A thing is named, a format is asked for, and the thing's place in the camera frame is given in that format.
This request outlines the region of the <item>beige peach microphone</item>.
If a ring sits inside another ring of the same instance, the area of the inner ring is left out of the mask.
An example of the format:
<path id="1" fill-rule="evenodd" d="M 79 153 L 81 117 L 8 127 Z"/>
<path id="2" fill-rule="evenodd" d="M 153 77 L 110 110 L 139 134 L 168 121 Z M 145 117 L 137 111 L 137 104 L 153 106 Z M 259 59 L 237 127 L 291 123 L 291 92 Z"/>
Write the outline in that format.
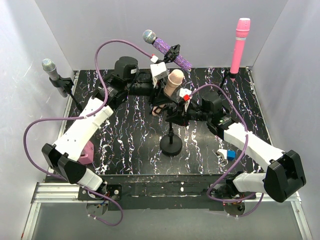
<path id="1" fill-rule="evenodd" d="M 184 73 L 179 69 L 174 69 L 168 75 L 167 82 L 164 87 L 164 93 L 170 97 L 173 94 L 173 92 L 176 90 L 176 88 L 182 84 L 183 79 L 184 79 Z M 153 116 L 159 115 L 166 105 L 167 104 L 165 103 L 159 106 L 154 106 L 151 112 L 152 115 Z"/>

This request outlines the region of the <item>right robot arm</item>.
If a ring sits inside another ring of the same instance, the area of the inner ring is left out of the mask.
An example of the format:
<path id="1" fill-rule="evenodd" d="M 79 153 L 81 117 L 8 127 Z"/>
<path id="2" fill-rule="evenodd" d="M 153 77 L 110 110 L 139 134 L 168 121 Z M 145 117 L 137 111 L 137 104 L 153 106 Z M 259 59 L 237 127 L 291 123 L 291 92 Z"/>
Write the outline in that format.
<path id="1" fill-rule="evenodd" d="M 262 173 L 237 172 L 214 191 L 216 195 L 237 199 L 247 192 L 262 193 L 282 203 L 307 183 L 297 152 L 283 151 L 246 131 L 243 124 L 225 111 L 216 92 L 203 95 L 201 104 L 192 99 L 191 93 L 185 88 L 178 90 L 178 105 L 166 121 L 180 126 L 187 126 L 190 121 L 206 122 L 211 133 L 243 149 L 263 169 Z"/>

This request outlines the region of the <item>black round-base desk stand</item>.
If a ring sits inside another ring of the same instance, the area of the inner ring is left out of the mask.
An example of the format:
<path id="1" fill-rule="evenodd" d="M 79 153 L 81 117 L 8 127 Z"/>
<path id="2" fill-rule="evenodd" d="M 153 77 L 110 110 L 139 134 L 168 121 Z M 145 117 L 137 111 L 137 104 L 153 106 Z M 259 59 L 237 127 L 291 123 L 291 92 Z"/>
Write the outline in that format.
<path id="1" fill-rule="evenodd" d="M 181 138 L 174 133 L 173 124 L 169 122 L 168 134 L 160 140 L 160 150 L 167 157 L 177 156 L 183 147 Z"/>

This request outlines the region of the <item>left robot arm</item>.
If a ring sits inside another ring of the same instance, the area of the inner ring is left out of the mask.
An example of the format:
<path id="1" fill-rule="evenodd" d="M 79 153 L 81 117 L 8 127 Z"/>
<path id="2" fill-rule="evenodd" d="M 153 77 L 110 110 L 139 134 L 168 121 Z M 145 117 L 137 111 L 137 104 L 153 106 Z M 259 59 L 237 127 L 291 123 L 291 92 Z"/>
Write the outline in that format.
<path id="1" fill-rule="evenodd" d="M 150 70 L 142 71 L 135 58 L 120 57 L 114 70 L 103 78 L 102 84 L 89 98 L 80 119 L 76 119 L 53 144 L 47 143 L 42 147 L 49 166 L 70 184 L 88 188 L 95 200 L 103 199 L 107 193 L 106 184 L 81 162 L 81 154 L 95 132 L 127 100 L 128 95 L 147 96 L 151 101 L 159 96 L 168 99 L 159 84 L 168 74 L 164 62 L 153 62 Z"/>

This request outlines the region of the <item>purple glitter microphone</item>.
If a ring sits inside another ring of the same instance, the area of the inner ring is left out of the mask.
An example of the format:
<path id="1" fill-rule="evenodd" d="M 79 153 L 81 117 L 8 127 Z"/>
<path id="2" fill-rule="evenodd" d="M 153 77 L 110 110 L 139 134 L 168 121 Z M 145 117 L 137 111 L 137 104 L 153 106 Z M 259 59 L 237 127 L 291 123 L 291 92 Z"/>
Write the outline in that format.
<path id="1" fill-rule="evenodd" d="M 164 40 L 157 37 L 156 34 L 150 29 L 147 29 L 143 32 L 142 38 L 146 43 L 151 44 L 155 49 L 157 49 L 163 55 L 165 55 L 166 52 L 171 47 Z M 184 57 L 182 57 L 180 53 L 172 63 L 175 63 L 184 71 L 188 71 L 189 69 L 192 68 L 192 64 L 189 61 L 187 61 Z"/>

